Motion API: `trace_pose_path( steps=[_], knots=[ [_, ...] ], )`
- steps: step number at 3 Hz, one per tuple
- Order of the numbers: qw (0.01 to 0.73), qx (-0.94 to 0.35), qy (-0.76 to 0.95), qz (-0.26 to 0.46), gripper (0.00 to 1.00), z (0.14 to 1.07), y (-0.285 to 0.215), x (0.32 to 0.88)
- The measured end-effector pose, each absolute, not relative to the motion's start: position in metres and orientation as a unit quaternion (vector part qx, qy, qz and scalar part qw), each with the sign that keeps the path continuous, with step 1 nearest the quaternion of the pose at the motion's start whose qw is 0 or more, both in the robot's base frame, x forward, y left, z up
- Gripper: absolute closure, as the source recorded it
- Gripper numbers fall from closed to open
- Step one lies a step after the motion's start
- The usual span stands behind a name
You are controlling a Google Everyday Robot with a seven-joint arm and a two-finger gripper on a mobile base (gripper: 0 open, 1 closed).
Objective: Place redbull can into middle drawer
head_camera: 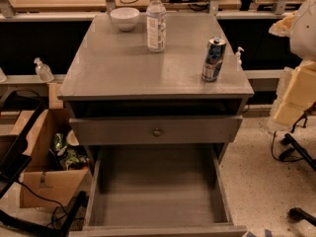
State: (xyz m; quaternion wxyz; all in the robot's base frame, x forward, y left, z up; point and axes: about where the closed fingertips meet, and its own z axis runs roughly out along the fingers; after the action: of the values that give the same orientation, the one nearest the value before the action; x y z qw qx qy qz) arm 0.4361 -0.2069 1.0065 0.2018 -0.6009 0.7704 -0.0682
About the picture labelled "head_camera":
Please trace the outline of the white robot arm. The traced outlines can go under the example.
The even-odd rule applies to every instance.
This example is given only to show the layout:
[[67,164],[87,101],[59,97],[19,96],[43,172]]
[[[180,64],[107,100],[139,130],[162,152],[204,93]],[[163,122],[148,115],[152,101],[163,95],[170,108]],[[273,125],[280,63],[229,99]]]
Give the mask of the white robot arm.
[[302,59],[291,70],[273,113],[273,121],[292,126],[316,103],[316,0],[306,0],[296,12],[274,23],[269,33],[288,37],[290,51]]

